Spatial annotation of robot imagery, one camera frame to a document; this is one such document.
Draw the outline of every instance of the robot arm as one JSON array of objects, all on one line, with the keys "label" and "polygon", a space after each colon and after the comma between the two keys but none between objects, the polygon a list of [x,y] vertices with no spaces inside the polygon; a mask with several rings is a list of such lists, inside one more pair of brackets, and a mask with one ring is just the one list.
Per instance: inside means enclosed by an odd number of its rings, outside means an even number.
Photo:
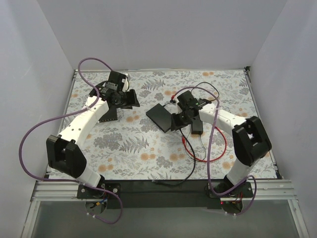
[{"label": "robot arm", "polygon": [[[50,167],[93,187],[100,186],[104,178],[87,166],[81,151],[86,137],[97,122],[116,119],[117,108],[140,106],[135,91],[128,91],[128,74],[111,71],[108,81],[96,87],[100,93],[97,103],[79,114],[58,136],[51,135],[46,142]],[[96,95],[96,91],[92,90],[84,107],[91,105]]]},{"label": "robot arm", "polygon": [[[213,124],[216,106],[210,101],[197,100],[190,91],[182,93],[177,99],[181,112],[172,114],[171,130],[191,124],[196,116],[199,116],[201,121]],[[219,110],[216,126],[232,135],[233,138],[237,160],[224,178],[228,186],[232,187],[249,175],[254,165],[265,156],[272,145],[258,117],[246,119],[225,110]]]}]

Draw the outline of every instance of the red cable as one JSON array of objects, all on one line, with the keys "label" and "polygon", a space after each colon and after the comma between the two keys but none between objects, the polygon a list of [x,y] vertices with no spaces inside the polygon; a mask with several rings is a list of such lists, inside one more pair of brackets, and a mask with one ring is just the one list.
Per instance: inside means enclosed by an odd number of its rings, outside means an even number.
[{"label": "red cable", "polygon": [[[226,137],[224,136],[224,134],[222,133],[222,131],[221,131],[218,127],[215,127],[215,128],[217,129],[217,131],[219,131],[219,133],[222,135],[222,137],[223,137],[223,139],[224,139],[224,150],[223,150],[223,153],[222,153],[218,158],[215,158],[215,159],[213,159],[213,160],[210,160],[210,162],[213,162],[213,161],[216,161],[216,160],[220,159],[220,158],[224,155],[224,153],[226,152],[226,150],[227,150],[227,140],[226,140]],[[184,137],[182,137],[182,142],[183,142],[183,145],[184,145],[186,151],[187,151],[192,157],[194,157],[194,155],[187,149],[187,147],[186,147],[186,141],[185,141],[185,138],[184,138]],[[198,159],[198,158],[196,158],[196,160],[199,161],[199,162],[205,162],[205,163],[207,162],[206,160],[201,160],[201,159]]]}]

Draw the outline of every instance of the gray wall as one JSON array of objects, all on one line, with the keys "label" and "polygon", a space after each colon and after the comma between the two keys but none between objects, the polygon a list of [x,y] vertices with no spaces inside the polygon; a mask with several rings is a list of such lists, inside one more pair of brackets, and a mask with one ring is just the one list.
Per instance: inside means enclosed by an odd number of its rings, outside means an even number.
[{"label": "gray wall", "polygon": [[38,2],[73,68],[197,69],[251,65],[286,0]]},{"label": "gray wall", "polygon": [[[63,112],[73,70],[36,0],[0,1],[0,236],[20,237],[34,179],[21,169],[18,146],[37,122]],[[45,141],[59,122],[34,131],[25,164],[42,176]]]},{"label": "gray wall", "polygon": [[317,1],[289,0],[252,64],[257,104],[277,165],[317,237]]}]

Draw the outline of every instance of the table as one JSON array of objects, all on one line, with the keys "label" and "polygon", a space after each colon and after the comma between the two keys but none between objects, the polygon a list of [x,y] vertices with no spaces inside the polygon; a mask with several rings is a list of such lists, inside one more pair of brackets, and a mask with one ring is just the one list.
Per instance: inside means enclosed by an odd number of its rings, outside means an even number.
[{"label": "table", "polygon": [[[220,92],[221,108],[243,117],[257,115],[256,107],[243,70],[137,70],[128,71],[130,87],[136,90],[140,107],[132,110],[118,109],[118,120],[98,123],[83,146],[87,163],[106,179],[183,179],[193,168],[193,161],[185,153],[180,132],[163,133],[145,114],[157,103],[170,100],[177,90],[206,81]],[[109,71],[87,71],[84,76],[93,84],[108,79]],[[67,113],[81,109],[91,88],[77,74],[72,87]],[[201,85],[212,90],[209,85]],[[194,89],[193,95],[212,99],[206,92]],[[166,108],[176,112],[174,105]],[[63,127],[71,120],[66,119]],[[190,126],[184,129],[189,134]],[[207,148],[211,125],[204,123],[202,143]],[[212,163],[211,177],[222,179],[235,161],[232,137],[225,133],[228,147],[225,155]],[[199,137],[190,135],[189,140],[198,158],[205,156]],[[224,149],[219,132],[213,138],[211,159],[218,157]],[[206,163],[197,163],[191,179],[207,178]],[[256,178],[274,179],[276,171],[268,153],[254,167],[251,174]],[[69,178],[54,169],[50,178]]]}]

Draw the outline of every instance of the leaf pattern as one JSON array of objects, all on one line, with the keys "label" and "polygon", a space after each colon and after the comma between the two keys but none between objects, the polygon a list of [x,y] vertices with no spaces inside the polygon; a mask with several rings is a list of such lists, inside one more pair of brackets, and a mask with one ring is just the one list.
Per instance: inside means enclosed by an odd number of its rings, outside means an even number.
[{"label": "leaf pattern", "polygon": [[[155,70],[129,71],[131,88],[135,89],[141,107],[132,110],[118,109],[117,121],[98,123],[87,136],[82,151],[87,164],[106,179],[184,179],[193,168],[177,132],[163,133],[147,116],[146,111],[157,103],[169,102],[171,95],[184,86],[207,81],[220,92],[220,107],[233,114],[250,117],[256,115],[251,93],[242,70],[188,71]],[[84,76],[93,84],[108,79],[108,72],[85,72]],[[202,87],[215,92],[209,85]],[[75,78],[67,113],[83,107],[91,88],[79,75]],[[205,91],[195,89],[197,98],[208,98]],[[171,113],[174,105],[167,105]],[[67,126],[75,117],[66,119]],[[189,134],[190,127],[183,129]],[[207,148],[211,125],[204,123],[202,142]],[[222,179],[233,166],[235,154],[232,137],[225,133],[228,147],[225,155],[212,163],[211,178]],[[188,137],[197,156],[203,158],[205,152],[198,137]],[[222,136],[215,132],[211,147],[211,158],[218,157],[224,149]],[[191,179],[206,179],[207,165],[197,163]],[[257,178],[275,178],[275,170],[269,155],[262,158],[252,170]],[[69,178],[51,169],[51,178]]]}]

